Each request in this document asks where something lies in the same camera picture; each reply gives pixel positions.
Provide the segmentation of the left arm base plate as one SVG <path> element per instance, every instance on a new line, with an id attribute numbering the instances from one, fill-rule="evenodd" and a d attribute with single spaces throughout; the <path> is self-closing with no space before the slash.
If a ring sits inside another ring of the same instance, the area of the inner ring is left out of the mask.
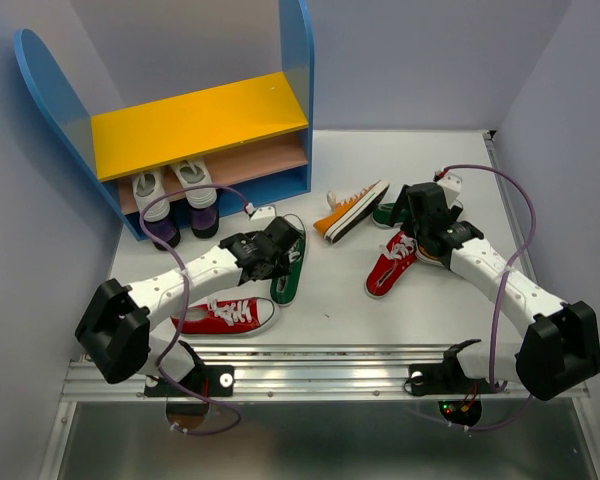
<path id="1" fill-rule="evenodd" d="M 185 398 L 190 394 L 183 388 L 199 396 L 213 398 L 228 398 L 233 395 L 235 368 L 233 365 L 194 365 L 193 368 L 182 375 L 183 369 L 170 369 L 168 365 L 162 369 L 177 382 L 177 386 L 170 383 L 158 370 L 151 373 L 147 370 L 140 371 L 146 377 L 144 395 L 149 398 Z"/>

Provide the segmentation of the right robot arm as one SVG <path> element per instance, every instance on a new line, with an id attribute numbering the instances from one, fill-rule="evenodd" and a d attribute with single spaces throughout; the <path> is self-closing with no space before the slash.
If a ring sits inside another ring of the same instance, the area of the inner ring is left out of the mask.
<path id="1" fill-rule="evenodd" d="M 401 229 L 417 254 L 463 278 L 503 313 L 518 343 L 479 339 L 449 347 L 439 363 L 414 364 L 414 396 L 461 393 L 488 380 L 518 383 L 547 401 L 600 373 L 597 318 L 585 302 L 568 303 L 507 265 L 484 234 L 459 218 L 454 192 L 441 183 L 404 186 L 396 205 L 409 211 Z"/>

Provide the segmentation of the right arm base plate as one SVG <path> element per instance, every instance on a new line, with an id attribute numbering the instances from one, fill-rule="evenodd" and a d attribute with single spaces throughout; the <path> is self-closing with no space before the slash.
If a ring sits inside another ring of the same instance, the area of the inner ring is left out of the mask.
<path id="1" fill-rule="evenodd" d="M 494 393 L 486 379 L 469 378 L 460 367 L 444 363 L 410 365 L 403 389 L 415 397 L 473 394 L 474 389 L 477 389 L 478 394 Z"/>

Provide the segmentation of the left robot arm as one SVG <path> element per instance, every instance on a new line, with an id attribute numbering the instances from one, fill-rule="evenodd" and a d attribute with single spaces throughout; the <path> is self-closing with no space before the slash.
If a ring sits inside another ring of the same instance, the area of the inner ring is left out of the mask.
<path id="1" fill-rule="evenodd" d="M 299 229 L 276 217 L 265 229 L 227 237 L 163 274 L 126 286 L 109 279 L 96 288 L 75 337 L 109 384 L 144 374 L 168 379 L 179 393 L 193 393 L 203 373 L 194 355 L 152 331 L 198 300 L 289 273 L 290 251 L 300 239 Z"/>

